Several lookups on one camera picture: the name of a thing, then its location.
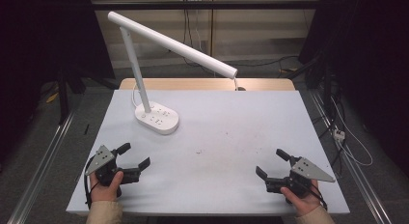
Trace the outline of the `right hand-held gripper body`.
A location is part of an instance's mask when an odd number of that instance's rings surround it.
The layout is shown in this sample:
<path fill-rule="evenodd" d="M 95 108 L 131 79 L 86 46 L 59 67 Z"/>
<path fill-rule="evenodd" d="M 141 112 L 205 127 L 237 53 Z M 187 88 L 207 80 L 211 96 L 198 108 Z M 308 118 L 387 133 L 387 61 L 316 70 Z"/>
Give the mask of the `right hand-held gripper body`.
<path fill-rule="evenodd" d="M 305 157 L 283 156 L 290 164 L 289 176 L 282 179 L 269 178 L 264 174 L 267 192 L 280 193 L 282 187 L 288 188 L 298 197 L 311 191 L 312 180 L 334 182 L 335 179 Z"/>

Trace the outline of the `aluminium floor rail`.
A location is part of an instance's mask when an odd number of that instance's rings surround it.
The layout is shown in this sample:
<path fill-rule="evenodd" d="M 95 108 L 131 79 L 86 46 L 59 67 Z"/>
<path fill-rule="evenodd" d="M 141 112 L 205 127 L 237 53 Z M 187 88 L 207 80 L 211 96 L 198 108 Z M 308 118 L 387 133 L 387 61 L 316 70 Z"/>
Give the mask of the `aluminium floor rail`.
<path fill-rule="evenodd" d="M 323 122 L 331 132 L 331 137 L 333 142 L 335 143 L 337 151 L 340 154 L 340 157 L 342 158 L 344 165 L 348 168 L 350 175 L 354 179 L 354 182 L 358 186 L 358 189 L 361 192 L 363 199 L 365 200 L 376 223 L 393 224 L 381 200 L 379 199 L 376 192 L 373 190 L 367 177 L 362 171 L 361 169 L 362 164 L 355 159 L 345 141 L 340 141 L 335 138 L 333 128 L 336 127 L 336 125 L 332 125 L 330 119 L 327 117 L 327 113 L 324 110 L 324 103 L 319 95 L 319 92 L 310 92 L 310 96 L 314 101 L 314 105 L 318 110 L 319 114 L 323 116 Z"/>
<path fill-rule="evenodd" d="M 24 190 L 18 197 L 7 224 L 25 223 L 67 134 L 73 115 L 73 112 L 69 112 L 63 120 L 60 120 L 60 116 L 56 119 L 43 116 L 38 118 L 30 129 L 22 157 L 13 169 Z"/>

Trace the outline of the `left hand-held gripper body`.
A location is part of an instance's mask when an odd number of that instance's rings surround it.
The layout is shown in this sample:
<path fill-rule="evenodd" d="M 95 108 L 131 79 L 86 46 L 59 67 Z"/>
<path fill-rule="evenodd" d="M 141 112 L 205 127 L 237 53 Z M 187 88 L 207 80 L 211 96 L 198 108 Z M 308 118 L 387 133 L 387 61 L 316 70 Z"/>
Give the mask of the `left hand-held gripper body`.
<path fill-rule="evenodd" d="M 123 169 L 117 166 L 117 156 L 113 155 L 113 150 L 109 150 L 106 146 L 101 145 L 96 151 L 91 161 L 85 169 L 85 176 L 88 177 L 95 173 L 99 183 L 103 186 L 109 186 L 117 172 L 123 172 L 122 184 L 138 182 L 142 171 L 136 168 Z"/>

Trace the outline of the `black horizontal frame bar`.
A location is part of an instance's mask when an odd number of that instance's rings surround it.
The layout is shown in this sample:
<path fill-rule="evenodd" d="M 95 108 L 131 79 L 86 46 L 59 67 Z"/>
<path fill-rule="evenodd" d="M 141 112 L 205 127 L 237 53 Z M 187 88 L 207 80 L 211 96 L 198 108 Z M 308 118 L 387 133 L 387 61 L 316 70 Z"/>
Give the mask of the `black horizontal frame bar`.
<path fill-rule="evenodd" d="M 96 2 L 95 10 L 304 10 L 323 6 L 319 1 L 277 2 Z"/>

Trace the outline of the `person's left hand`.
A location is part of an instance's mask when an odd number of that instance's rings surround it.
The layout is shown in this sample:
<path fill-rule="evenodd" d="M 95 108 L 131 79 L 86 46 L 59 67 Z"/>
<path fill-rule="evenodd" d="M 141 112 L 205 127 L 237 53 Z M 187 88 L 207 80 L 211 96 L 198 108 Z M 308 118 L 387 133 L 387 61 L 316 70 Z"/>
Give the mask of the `person's left hand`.
<path fill-rule="evenodd" d="M 123 172 L 117 172 L 114 179 L 109 186 L 103 186 L 99 183 L 95 173 L 90 175 L 91 182 L 91 198 L 92 202 L 110 201 L 115 202 L 117 200 L 117 190 L 123 180 Z"/>

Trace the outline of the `white desk lamp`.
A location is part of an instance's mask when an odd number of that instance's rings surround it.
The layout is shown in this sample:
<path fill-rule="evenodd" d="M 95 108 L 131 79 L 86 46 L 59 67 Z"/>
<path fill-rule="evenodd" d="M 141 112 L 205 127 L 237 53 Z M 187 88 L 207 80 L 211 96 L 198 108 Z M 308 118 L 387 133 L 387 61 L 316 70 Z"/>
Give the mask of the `white desk lamp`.
<path fill-rule="evenodd" d="M 134 116 L 139 124 L 156 133 L 162 135 L 173 133 L 178 128 L 179 115 L 175 110 L 169 107 L 154 101 L 149 101 L 130 32 L 139 34 L 142 37 L 227 78 L 232 80 L 235 80 L 236 78 L 237 69 L 181 42 L 162 35 L 130 18 L 115 12 L 109 12 L 108 19 L 120 26 L 123 42 L 142 101 L 139 105 L 135 104 Z"/>

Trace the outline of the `person's right hand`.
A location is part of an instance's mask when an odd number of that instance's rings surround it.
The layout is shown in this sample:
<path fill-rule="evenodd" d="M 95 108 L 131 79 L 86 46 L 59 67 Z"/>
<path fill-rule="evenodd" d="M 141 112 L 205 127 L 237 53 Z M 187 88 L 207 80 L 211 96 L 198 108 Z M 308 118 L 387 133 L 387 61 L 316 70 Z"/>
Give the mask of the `person's right hand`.
<path fill-rule="evenodd" d="M 305 195 L 303 198 L 299 198 L 294 193 L 292 193 L 287 187 L 282 187 L 282 194 L 295 206 L 296 216 L 301 217 L 315 210 L 320 206 L 320 200 L 315 197 L 318 193 L 318 182 L 317 180 L 312 180 L 311 191 Z"/>

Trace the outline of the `black curtain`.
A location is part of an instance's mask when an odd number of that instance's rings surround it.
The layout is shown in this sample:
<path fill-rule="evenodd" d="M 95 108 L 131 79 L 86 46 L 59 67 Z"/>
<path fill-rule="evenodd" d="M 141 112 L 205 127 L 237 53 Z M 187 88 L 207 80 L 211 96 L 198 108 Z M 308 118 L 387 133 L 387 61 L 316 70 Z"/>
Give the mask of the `black curtain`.
<path fill-rule="evenodd" d="M 319 0 L 299 55 L 326 64 L 386 155 L 409 177 L 409 0 Z"/>
<path fill-rule="evenodd" d="M 82 93 L 83 77 L 113 76 L 91 0 L 0 0 L 0 172 L 43 84 Z"/>

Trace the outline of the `black metal stand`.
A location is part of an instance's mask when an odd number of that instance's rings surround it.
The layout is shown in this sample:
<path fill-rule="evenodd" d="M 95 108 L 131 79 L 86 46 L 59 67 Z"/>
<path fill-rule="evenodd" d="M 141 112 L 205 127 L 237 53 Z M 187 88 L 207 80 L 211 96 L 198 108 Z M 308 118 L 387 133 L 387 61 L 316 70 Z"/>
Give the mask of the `black metal stand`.
<path fill-rule="evenodd" d="M 58 89 L 59 89 L 59 101 L 60 101 L 60 121 L 62 125 L 68 117 L 69 105 L 68 105 L 68 93 L 67 93 L 67 81 L 65 79 L 65 73 L 63 70 L 58 71 Z"/>

